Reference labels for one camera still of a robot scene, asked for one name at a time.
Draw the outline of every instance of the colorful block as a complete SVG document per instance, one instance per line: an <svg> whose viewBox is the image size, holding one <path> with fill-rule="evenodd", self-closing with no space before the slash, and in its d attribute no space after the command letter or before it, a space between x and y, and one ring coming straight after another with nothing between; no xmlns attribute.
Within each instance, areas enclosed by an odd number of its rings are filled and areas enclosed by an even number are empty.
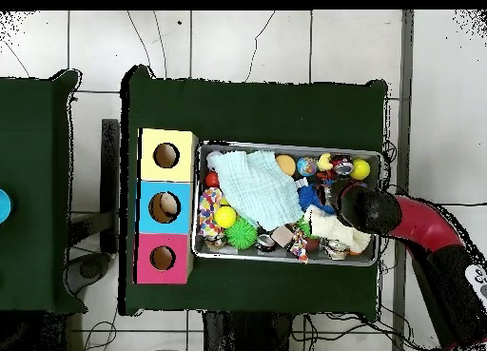
<svg viewBox="0 0 487 351"><path fill-rule="evenodd" d="M192 184L141 181L140 233L187 234L191 230ZM149 212L152 198L158 194L172 193L178 200L180 211L170 223L158 223Z"/></svg>
<svg viewBox="0 0 487 351"><path fill-rule="evenodd" d="M143 181L193 182L195 149L198 145L198 139L193 133L154 128L142 128L139 132L141 131L141 179ZM171 145L175 148L177 162L173 167L162 167L167 165L156 154L159 145L166 145L166 147Z"/></svg>
<svg viewBox="0 0 487 351"><path fill-rule="evenodd" d="M140 284L184 284L193 267L189 234L139 234L137 250L137 279ZM160 270L151 256L154 249L165 247L174 255L172 266Z"/></svg>

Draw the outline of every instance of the dark green cloth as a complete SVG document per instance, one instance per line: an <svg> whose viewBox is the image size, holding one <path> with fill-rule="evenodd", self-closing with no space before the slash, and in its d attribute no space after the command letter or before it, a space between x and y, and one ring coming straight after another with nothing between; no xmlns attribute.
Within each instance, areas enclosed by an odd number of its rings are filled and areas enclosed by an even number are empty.
<svg viewBox="0 0 487 351"><path fill-rule="evenodd" d="M63 285L68 243L68 97L76 71L49 80L0 79L0 188L13 201L0 224L0 308L76 312Z"/></svg>
<svg viewBox="0 0 487 351"><path fill-rule="evenodd" d="M211 309L360 312L376 315L377 265L304 265L196 258L185 285L133 284L137 129L192 131L200 140L325 146L381 152L383 81L367 86L231 84L156 80L144 66L122 86L122 132L129 135L127 312Z"/></svg>

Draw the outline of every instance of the metal tray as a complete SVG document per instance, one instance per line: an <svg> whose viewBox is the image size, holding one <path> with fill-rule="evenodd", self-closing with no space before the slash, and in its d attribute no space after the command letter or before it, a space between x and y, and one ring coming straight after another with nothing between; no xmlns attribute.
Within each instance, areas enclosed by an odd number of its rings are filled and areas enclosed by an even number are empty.
<svg viewBox="0 0 487 351"><path fill-rule="evenodd" d="M278 246L273 252L265 253L252 246L246 250L238 250L233 246L225 246L219 252L209 250L205 245L205 239L197 234L198 228L198 204L201 194L204 191L204 186L201 181L205 180L208 172L206 168L206 155L211 151L218 150L222 153L229 151L245 151L247 153L257 150L274 151L276 155L287 154L297 161L304 156L320 157L324 152L332 154L348 154L353 159L362 158L370 165L370 175L364 182L370 187L377 187L382 180L383 172L383 157L375 151L360 151L353 149L337 149L337 148L317 148L310 146L273 146L265 144L252 143L215 143L209 141L200 142L195 155L195 168L199 169L199 178L195 177L194 201L193 201L193 226L191 236L191 248L196 256L202 258L212 259L236 259L247 261L268 261L268 262L283 262L283 263L300 263L291 253L288 253L284 248ZM308 253L308 265L310 264L333 264L333 265L354 265L354 266L368 266L377 261L380 251L380 237L374 235L370 244L359 256L347 256L345 260L335 261L327 257L324 251Z"/></svg>

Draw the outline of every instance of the yellow block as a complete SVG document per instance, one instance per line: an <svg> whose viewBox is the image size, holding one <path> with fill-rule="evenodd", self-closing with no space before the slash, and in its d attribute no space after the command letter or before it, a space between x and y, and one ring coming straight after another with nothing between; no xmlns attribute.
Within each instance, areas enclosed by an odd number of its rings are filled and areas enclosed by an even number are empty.
<svg viewBox="0 0 487 351"><path fill-rule="evenodd" d="M193 182L197 144L198 138L190 131L143 128L141 179L160 182ZM173 165L174 154L177 162Z"/></svg>

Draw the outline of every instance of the green spiky ball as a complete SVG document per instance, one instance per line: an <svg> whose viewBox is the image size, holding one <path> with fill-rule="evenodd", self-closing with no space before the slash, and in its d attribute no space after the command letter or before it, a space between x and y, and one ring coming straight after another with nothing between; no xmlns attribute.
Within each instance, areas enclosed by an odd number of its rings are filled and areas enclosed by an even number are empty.
<svg viewBox="0 0 487 351"><path fill-rule="evenodd" d="M304 219L304 217L299 218L296 221L296 225L299 227L299 229L304 233L304 236L306 238L312 238L312 239L319 239L320 237L315 237L311 235L311 227L309 226L309 222Z"/></svg>
<svg viewBox="0 0 487 351"><path fill-rule="evenodd" d="M257 241L257 229L242 217L227 228L224 234L228 238L228 243L237 249L248 249Z"/></svg>

